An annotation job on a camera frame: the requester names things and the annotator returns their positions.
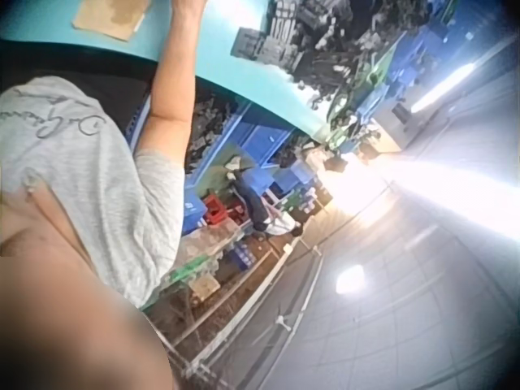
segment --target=hand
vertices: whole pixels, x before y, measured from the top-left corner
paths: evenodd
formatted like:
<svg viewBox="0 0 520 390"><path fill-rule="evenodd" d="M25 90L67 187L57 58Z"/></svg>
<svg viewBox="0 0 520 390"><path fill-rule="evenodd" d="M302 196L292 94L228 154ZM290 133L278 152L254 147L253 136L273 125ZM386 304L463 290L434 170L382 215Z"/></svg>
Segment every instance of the hand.
<svg viewBox="0 0 520 390"><path fill-rule="evenodd" d="M207 0L171 0L175 13L202 16Z"/></svg>

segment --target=blurred skin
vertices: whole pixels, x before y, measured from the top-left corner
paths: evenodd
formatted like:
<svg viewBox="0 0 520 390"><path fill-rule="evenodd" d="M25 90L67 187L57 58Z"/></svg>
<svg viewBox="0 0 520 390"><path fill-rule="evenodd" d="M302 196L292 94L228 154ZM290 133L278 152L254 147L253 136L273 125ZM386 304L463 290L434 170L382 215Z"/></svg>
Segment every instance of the blurred skin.
<svg viewBox="0 0 520 390"><path fill-rule="evenodd" d="M174 19L139 147L184 164L206 0L172 5ZM52 189L38 183L34 192L21 188L3 195L0 342L17 340L27 348L53 379L52 388L175 388L153 328L98 278Z"/></svg>

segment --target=person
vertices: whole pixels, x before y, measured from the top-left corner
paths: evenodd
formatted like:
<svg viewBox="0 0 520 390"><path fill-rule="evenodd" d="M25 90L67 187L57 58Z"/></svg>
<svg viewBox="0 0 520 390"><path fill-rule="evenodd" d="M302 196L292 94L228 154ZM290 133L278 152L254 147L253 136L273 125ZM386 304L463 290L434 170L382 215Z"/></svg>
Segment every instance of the person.
<svg viewBox="0 0 520 390"><path fill-rule="evenodd" d="M225 165L227 178L238 196L245 203L249 218L256 232L270 236L282 236L291 233L294 237L303 234L303 227L287 211L280 211L270 205L248 186L241 170L241 157L235 156Z"/></svg>
<svg viewBox="0 0 520 390"><path fill-rule="evenodd" d="M137 311L172 268L183 223L206 0L171 1L135 157L98 101L67 80L36 78L0 97L0 341L16 340L20 361L59 384L45 388L176 388Z"/></svg>

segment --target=t-shirt sleeve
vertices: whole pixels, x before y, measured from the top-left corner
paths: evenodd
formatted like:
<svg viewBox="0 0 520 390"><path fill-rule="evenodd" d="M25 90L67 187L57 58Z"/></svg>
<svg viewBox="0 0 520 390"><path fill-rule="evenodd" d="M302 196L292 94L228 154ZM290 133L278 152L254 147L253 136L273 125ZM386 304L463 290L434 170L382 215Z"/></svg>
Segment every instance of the t-shirt sleeve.
<svg viewBox="0 0 520 390"><path fill-rule="evenodd" d="M153 150L135 157L147 208L144 218L145 247L160 276L173 266L184 217L184 168Z"/></svg>

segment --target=blue counter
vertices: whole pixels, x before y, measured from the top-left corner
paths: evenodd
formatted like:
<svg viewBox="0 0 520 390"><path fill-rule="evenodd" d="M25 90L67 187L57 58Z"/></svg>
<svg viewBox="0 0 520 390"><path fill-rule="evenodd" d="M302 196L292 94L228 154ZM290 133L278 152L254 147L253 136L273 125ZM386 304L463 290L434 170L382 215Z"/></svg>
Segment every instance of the blue counter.
<svg viewBox="0 0 520 390"><path fill-rule="evenodd" d="M18 0L0 19L0 38L90 46L157 61L171 18L171 0L153 0L129 42L72 27L81 0ZM314 92L301 91L277 67L230 55L239 27L260 29L269 0L209 0L201 28L197 75L242 95L314 138L328 133L328 107L312 111Z"/></svg>

